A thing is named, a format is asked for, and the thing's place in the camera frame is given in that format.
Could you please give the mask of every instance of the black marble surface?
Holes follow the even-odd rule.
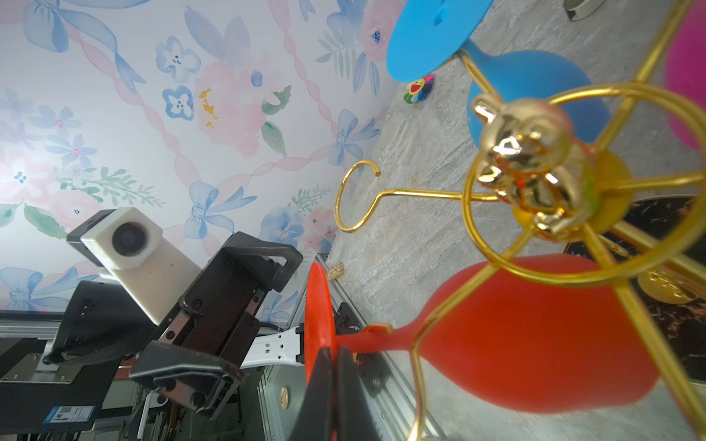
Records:
[[[655,238],[664,238],[688,213],[692,200],[691,197],[670,196],[636,201],[630,207],[625,220]],[[639,253],[629,243],[611,234],[605,236],[628,250],[630,254]],[[592,259],[582,242],[569,244],[564,252]],[[706,265],[706,235],[684,254]],[[624,260],[620,256],[616,256],[616,259]],[[666,335],[689,376],[693,380],[706,382],[706,301],[696,298],[682,305],[671,305],[648,296],[636,279],[630,282]]]

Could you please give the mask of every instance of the sticker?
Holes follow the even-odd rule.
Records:
[[[44,424],[85,423],[90,420],[95,406],[54,406],[44,419]]]

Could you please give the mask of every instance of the blue flower print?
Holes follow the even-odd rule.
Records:
[[[363,11],[368,0],[338,0],[340,12],[334,12],[326,18],[326,24],[334,37],[346,47],[352,47],[355,40],[360,40],[360,27],[363,24]]]
[[[28,135],[25,132],[25,123],[17,123],[15,127],[12,127],[5,121],[0,121],[0,139],[10,144],[24,143],[28,149],[34,150],[35,146],[32,141],[38,141],[42,139],[42,136]]]
[[[75,267],[71,267],[66,274],[53,284],[45,288],[38,289],[37,285],[42,281],[42,273],[24,268],[5,268],[0,270],[0,282],[10,290],[11,303],[9,310],[36,311],[37,307],[66,309],[68,305],[67,297],[49,296],[76,288],[82,280],[93,280],[98,274],[79,277]]]
[[[299,291],[295,291],[287,300],[281,300],[282,294],[277,294],[274,291],[265,297],[262,308],[260,308],[261,322],[272,323],[273,325],[286,325],[289,322],[289,310],[297,304]]]
[[[192,183],[189,187],[189,196],[191,196],[193,207],[191,208],[191,217],[186,221],[184,227],[184,235],[192,239],[203,239],[208,234],[207,224],[217,225],[231,233],[234,232],[235,226],[230,218],[222,215],[209,215],[209,213],[234,210],[248,205],[258,198],[257,196],[244,198],[243,194],[243,188],[238,188],[233,196],[212,207],[213,201],[218,197],[218,189],[203,182]]]
[[[51,110],[47,106],[40,106],[39,111],[41,116],[33,116],[32,118],[29,118],[30,124],[39,128],[56,127],[56,133],[61,138],[68,138],[68,130],[70,128],[81,127],[81,122],[72,119],[73,112],[68,107],[64,107],[59,112],[58,116],[55,111]]]
[[[333,165],[343,164],[344,150],[356,159],[363,159],[363,150],[350,141],[360,141],[373,138],[380,133],[379,128],[375,127],[375,119],[371,119],[367,126],[363,127],[358,133],[351,135],[353,129],[358,126],[358,118],[353,115],[350,110],[343,109],[338,115],[338,134],[336,135],[336,143],[331,147],[331,152],[328,154],[328,161]]]
[[[311,0],[299,0],[299,9],[301,9],[301,16],[304,17],[304,21],[309,21],[309,13],[316,13],[316,10],[311,5]]]
[[[187,121],[193,119],[193,96],[189,89],[184,86],[176,90],[166,89],[162,92],[162,98],[167,103],[165,112],[169,118],[184,118]]]
[[[162,72],[171,73],[178,83],[185,83],[190,73],[198,72],[201,59],[191,49],[184,50],[176,37],[167,38],[167,43],[157,45],[157,68]]]
[[[20,99],[15,92],[5,89],[7,99],[0,100],[0,109],[10,111],[10,121],[19,121],[22,114],[31,114],[34,112],[32,101],[28,99]]]
[[[88,156],[95,155],[96,149],[83,147],[83,135],[75,136],[73,138],[73,144],[71,144],[68,139],[60,138],[55,135],[49,135],[47,139],[53,143],[59,144],[48,145],[45,149],[50,153],[63,155],[61,161],[64,162],[64,166],[71,162],[78,161],[82,168],[87,169],[90,167],[90,159]]]
[[[130,8],[146,0],[67,0],[79,6],[92,8]],[[80,11],[59,8],[59,0],[34,0],[24,10],[22,26],[30,43],[52,52],[68,51],[68,34],[64,23],[93,37],[115,54],[115,69],[132,92],[137,93],[135,83],[145,81],[118,54],[115,34],[96,17]]]
[[[299,245],[304,234],[304,218],[295,206],[275,208],[260,224],[260,238],[264,241]]]

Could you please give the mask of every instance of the blue bow print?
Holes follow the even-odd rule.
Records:
[[[68,35],[63,19],[69,25],[103,43],[115,54],[115,67],[120,78],[132,93],[137,93],[135,83],[145,81],[118,54],[115,34],[100,20],[85,12],[59,8],[60,0],[34,0],[25,7],[22,20],[27,40],[52,52],[68,50]],[[149,0],[65,0],[66,3],[92,8],[123,9]]]
[[[191,217],[186,221],[186,226],[184,227],[184,235],[192,239],[203,239],[206,237],[206,234],[208,234],[207,223],[220,226],[233,233],[235,226],[230,218],[222,215],[209,215],[208,213],[240,208],[258,198],[257,196],[243,198],[243,188],[241,187],[223,203],[211,207],[213,201],[218,197],[218,189],[203,182],[192,183],[191,187],[189,187],[189,195],[191,196],[193,207],[191,208]]]
[[[363,150],[361,150],[357,144],[350,143],[349,141],[370,139],[380,133],[379,128],[373,128],[375,126],[375,119],[372,119],[361,131],[351,135],[351,132],[357,126],[358,118],[353,115],[350,110],[343,109],[338,115],[338,135],[336,135],[336,143],[331,147],[331,152],[328,154],[328,161],[331,164],[343,164],[343,150],[355,156],[358,160],[363,159]]]
[[[80,281],[93,280],[96,277],[98,277],[98,274],[79,277],[76,268],[71,267],[61,279],[35,291],[35,288],[37,288],[43,278],[41,272],[25,270],[24,268],[5,268],[0,270],[0,282],[10,289],[12,304],[8,309],[17,311],[36,311],[37,306],[66,309],[68,305],[67,298],[48,296],[48,294],[74,289]]]
[[[295,291],[289,298],[280,303],[282,294],[270,293],[265,297],[261,311],[261,320],[263,322],[277,324],[286,324],[289,322],[290,309],[297,304],[299,300],[299,291]]]

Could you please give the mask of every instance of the gray stone surface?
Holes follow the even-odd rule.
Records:
[[[628,80],[646,54],[669,10],[667,0],[607,0],[589,18],[572,23],[560,0],[497,0],[473,40],[497,55],[522,49],[559,53],[581,66],[595,83]],[[518,75],[522,75],[518,66]],[[661,73],[654,81],[661,83]],[[382,176],[366,170],[343,204],[346,224],[360,219],[384,188],[415,187],[460,191],[476,154],[465,106],[470,79],[454,61],[436,74],[434,90],[422,103],[390,107],[372,159]],[[611,108],[617,102],[610,101]],[[613,150],[637,176],[694,170],[701,158],[682,146],[664,113],[640,105]],[[672,193],[689,193],[679,189]],[[518,232],[509,209],[475,204],[486,241],[507,247]],[[561,252],[562,246],[535,241],[525,254]],[[417,316],[447,278],[483,257],[466,235],[456,201],[385,198],[371,221],[353,234],[341,233],[329,263],[343,262],[340,279],[368,322],[399,327]],[[406,353],[394,354],[412,379]],[[639,404],[620,409],[538,416],[500,409],[475,399],[425,363],[429,406],[451,440],[689,440],[693,434],[663,385]]]

